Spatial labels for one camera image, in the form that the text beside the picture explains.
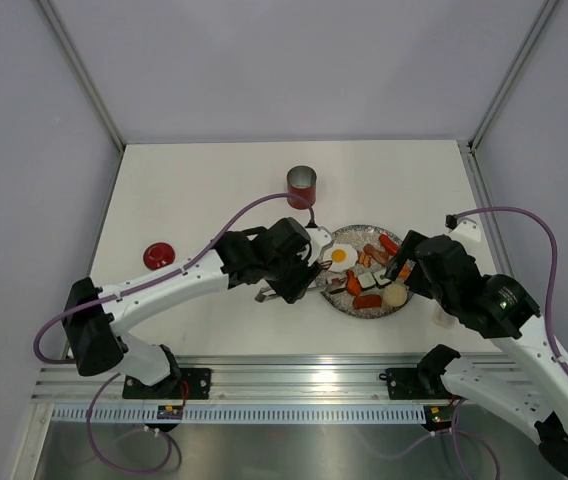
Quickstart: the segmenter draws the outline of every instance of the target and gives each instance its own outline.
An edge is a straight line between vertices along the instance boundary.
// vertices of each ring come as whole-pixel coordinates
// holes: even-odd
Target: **metal tray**
[[[389,232],[384,228],[376,227],[373,225],[349,225],[347,227],[342,227],[336,230],[335,232],[333,232],[333,235],[335,237],[335,243],[346,243],[352,245],[353,248],[355,248],[358,252],[361,252],[367,243],[370,243],[379,250],[383,250],[378,240],[379,236],[383,233],[388,235],[390,239],[393,240],[398,245],[402,244],[402,239],[397,235],[395,235],[394,233]],[[362,273],[365,272],[374,273],[378,270],[382,270],[383,268],[384,267],[373,261],[373,263],[369,268],[366,268],[364,267],[364,265],[360,265],[358,263],[351,270],[353,270],[355,275],[361,275]],[[335,274],[328,271],[322,272],[317,277],[315,283],[318,286],[327,285],[328,283],[327,279],[331,275]],[[403,280],[397,279],[396,283],[403,283]],[[372,289],[367,290],[365,294],[381,295],[382,289],[373,287]],[[331,306],[333,306],[333,308],[339,310],[342,313],[346,313],[347,315],[356,318],[373,319],[373,318],[387,317],[401,310],[402,308],[404,308],[406,304],[408,304],[408,302],[411,301],[413,294],[411,292],[408,292],[408,299],[406,300],[406,303],[404,303],[404,305],[402,305],[401,307],[389,307],[388,305],[383,304],[379,308],[366,308],[362,310],[355,310],[353,308],[353,296],[347,292],[342,292],[337,294],[322,292],[322,296],[328,301],[328,303],[331,304]]]

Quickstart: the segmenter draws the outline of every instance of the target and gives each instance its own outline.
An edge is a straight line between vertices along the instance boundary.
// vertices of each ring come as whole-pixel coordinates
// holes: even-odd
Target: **red can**
[[[304,210],[309,206],[313,206],[315,204],[316,183],[317,173],[315,173],[315,170],[311,167],[298,165],[297,167],[291,168],[286,175],[288,193],[298,195],[308,203],[289,198],[289,205],[293,208],[297,208],[298,210]]]

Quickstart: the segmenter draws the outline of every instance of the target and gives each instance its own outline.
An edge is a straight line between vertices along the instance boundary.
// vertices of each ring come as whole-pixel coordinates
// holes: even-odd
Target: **metal base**
[[[451,428],[454,406],[424,407],[425,422],[422,425],[428,432],[437,432]]]
[[[478,368],[497,375],[525,393],[537,395],[529,379],[505,355],[465,356]],[[364,405],[446,406],[448,400],[389,400],[386,384],[378,378],[379,373],[389,367],[414,368],[420,359],[421,355],[178,357],[177,361],[182,369],[207,368],[215,374],[209,400],[190,400],[185,410],[186,418],[182,420],[188,423],[191,415],[196,415],[200,408],[206,410],[206,406],[210,406],[211,412],[219,410],[220,413],[204,414],[204,423],[224,423],[224,412],[228,415],[231,410],[238,409],[248,412],[246,417],[243,417],[248,423],[255,423],[259,420],[258,412],[264,411],[267,406],[277,405],[306,406],[307,409],[309,405],[331,405],[344,413],[352,412],[354,407],[361,410]],[[53,411],[56,411],[56,416],[66,417],[59,420],[70,421],[74,414],[70,410],[64,412],[64,405],[79,405],[76,407],[79,408],[79,413],[75,415],[81,417],[82,409],[88,407],[95,392],[110,376],[111,374],[107,373],[95,377],[80,377],[74,365],[42,368],[31,397],[31,411],[34,413],[11,478],[32,478]],[[121,410],[146,412],[150,405],[152,410],[142,414],[141,418],[138,417],[140,414],[131,413],[135,418],[119,414],[114,423],[155,423],[155,412],[159,405],[175,404],[174,400],[125,400],[122,398],[124,382],[123,377],[113,381],[100,396],[96,409],[117,406]],[[99,416],[99,419],[93,418],[94,423],[101,423],[101,420],[108,418],[105,414]],[[355,423],[363,423],[362,417]]]
[[[410,425],[424,424],[421,405],[97,405],[91,423],[197,423],[208,425]],[[57,404],[52,421],[85,422],[87,404]]]
[[[391,400],[450,400],[448,392],[431,393],[420,383],[417,368],[388,368],[380,373],[380,380],[386,382],[388,398]]]
[[[126,377],[122,398],[126,400],[182,400],[182,381],[188,384],[189,400],[208,400],[211,390],[210,368],[180,368],[182,380],[168,395],[158,396],[157,391],[133,377]]]

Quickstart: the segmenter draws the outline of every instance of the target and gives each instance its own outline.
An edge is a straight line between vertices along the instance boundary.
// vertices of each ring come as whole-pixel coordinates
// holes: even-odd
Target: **robotic arm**
[[[80,280],[71,288],[66,310],[107,296],[114,295],[116,300],[63,321],[79,374],[115,371],[138,379],[158,396],[172,391],[181,379],[173,354],[164,345],[143,342],[128,333],[130,329],[192,298],[262,279],[287,303],[295,303],[321,272],[317,260],[332,243],[333,236],[325,228],[314,224],[304,228],[292,218],[283,218],[269,229],[226,232],[186,270],[184,264],[174,264],[102,288],[96,288],[90,278]]]
[[[455,229],[455,218],[448,218],[447,225]],[[531,379],[541,397],[521,392],[443,345],[419,363],[420,382],[433,394],[467,398],[513,424],[568,476],[568,375],[561,365],[568,365],[568,353],[558,345],[561,356],[553,355],[540,309],[526,290],[505,275],[482,276],[460,239],[455,230],[433,238],[410,231],[386,276],[395,280],[407,261],[415,262],[407,287],[436,300],[446,313],[493,342]],[[102,288],[90,278],[80,280],[71,288],[67,311],[106,297],[115,301],[63,320],[79,374],[116,371],[138,379],[158,397],[171,392],[181,379],[174,355],[164,345],[149,345],[131,335],[131,328],[191,298],[260,280],[287,303],[295,303],[321,272],[318,259],[332,243],[325,228],[312,223],[304,228],[284,218],[269,229],[226,232],[195,265],[188,259],[187,264]]]
[[[457,227],[454,218],[449,228]],[[524,288],[506,275],[481,275],[475,259],[447,235],[406,236],[387,266],[395,280],[407,260],[415,267],[406,280],[418,295],[436,300],[462,325],[489,339],[533,382],[541,397],[531,397],[476,368],[458,352],[439,345],[418,365],[420,382],[431,393],[467,398],[524,432],[544,458],[568,476],[568,353],[558,344],[556,358],[540,309]]]

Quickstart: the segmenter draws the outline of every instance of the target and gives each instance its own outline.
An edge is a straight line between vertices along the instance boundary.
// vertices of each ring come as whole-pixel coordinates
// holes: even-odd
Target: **white wall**
[[[31,340],[86,273],[117,163],[33,3],[0,0],[0,478],[39,369]]]
[[[563,2],[488,139],[479,161],[495,202],[538,213],[555,231],[559,270],[553,308],[568,348],[568,1]],[[549,268],[545,235],[531,222],[500,214],[510,257],[540,303]]]
[[[54,0],[128,143],[469,138],[542,0]]]

